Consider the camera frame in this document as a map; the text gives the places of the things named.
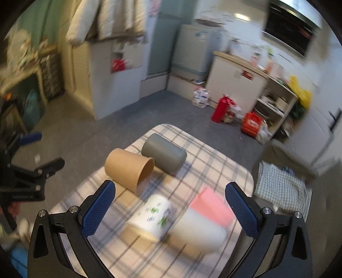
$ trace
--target hanging clothes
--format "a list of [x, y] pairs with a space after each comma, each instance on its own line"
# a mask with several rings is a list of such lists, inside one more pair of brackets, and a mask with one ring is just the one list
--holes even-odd
[[66, 38], [73, 46], [82, 45], [96, 22], [99, 40], [130, 40], [145, 35], [146, 19], [146, 0], [82, 0]]

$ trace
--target door handle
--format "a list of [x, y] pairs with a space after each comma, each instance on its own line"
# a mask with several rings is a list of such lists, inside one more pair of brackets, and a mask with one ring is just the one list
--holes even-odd
[[335, 130], [335, 128], [336, 128], [336, 125], [338, 124], [338, 122], [340, 121], [340, 119], [341, 119], [341, 116], [342, 116], [342, 110], [341, 110], [341, 108], [338, 108], [338, 110], [337, 110], [337, 115], [335, 116], [333, 113], [331, 113], [330, 111], [329, 111], [329, 114], [330, 114], [330, 116], [332, 116], [332, 118], [334, 119], [334, 122], [331, 124], [331, 126], [330, 126], [330, 131], [331, 132], [334, 132], [334, 130]]

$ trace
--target checkered cloth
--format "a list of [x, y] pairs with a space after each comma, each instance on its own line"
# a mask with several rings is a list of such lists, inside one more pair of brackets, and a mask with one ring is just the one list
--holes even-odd
[[274, 164], [260, 162], [254, 195], [269, 201], [285, 212], [302, 213], [305, 221], [309, 212], [312, 188], [305, 182], [282, 171]]
[[[241, 233], [236, 219], [227, 229], [227, 241], [222, 248], [207, 255], [168, 235], [158, 244], [147, 242], [127, 229], [125, 222], [155, 193], [166, 196], [173, 203], [177, 208], [176, 217], [188, 208], [203, 187], [210, 186], [224, 198], [226, 184], [236, 181], [246, 195], [251, 196], [252, 176], [231, 159], [172, 125], [153, 128], [126, 150], [140, 153], [144, 142], [153, 133], [184, 148], [187, 151], [185, 164], [176, 177], [155, 168], [147, 189], [139, 198], [116, 183], [115, 200], [96, 234], [88, 240], [116, 278], [217, 278]], [[80, 205], [106, 179], [110, 178], [101, 168], [60, 202], [52, 213], [65, 212], [72, 205]], [[66, 237], [63, 237], [63, 243], [75, 270], [85, 275]]]

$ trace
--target gray cup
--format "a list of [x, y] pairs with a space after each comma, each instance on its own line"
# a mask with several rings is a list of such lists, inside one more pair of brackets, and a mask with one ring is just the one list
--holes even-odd
[[187, 157], [185, 150], [156, 133], [146, 140], [141, 155], [154, 158], [155, 166], [171, 176], [177, 174]]

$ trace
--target metal screw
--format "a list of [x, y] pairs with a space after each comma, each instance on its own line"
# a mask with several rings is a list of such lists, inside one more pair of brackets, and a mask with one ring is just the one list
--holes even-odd
[[272, 210], [271, 210], [269, 207], [264, 207], [264, 208], [262, 209], [262, 212], [263, 212], [264, 214], [269, 215], [269, 214], [272, 213]]
[[40, 212], [38, 212], [38, 215], [40, 217], [43, 217], [46, 214], [46, 210], [41, 210]]
[[299, 211], [295, 212], [294, 216], [295, 216], [295, 218], [298, 218], [298, 219], [303, 217], [303, 215]]
[[77, 212], [77, 211], [78, 211], [78, 206], [72, 206], [71, 208], [69, 208], [69, 211], [70, 211], [71, 213]]

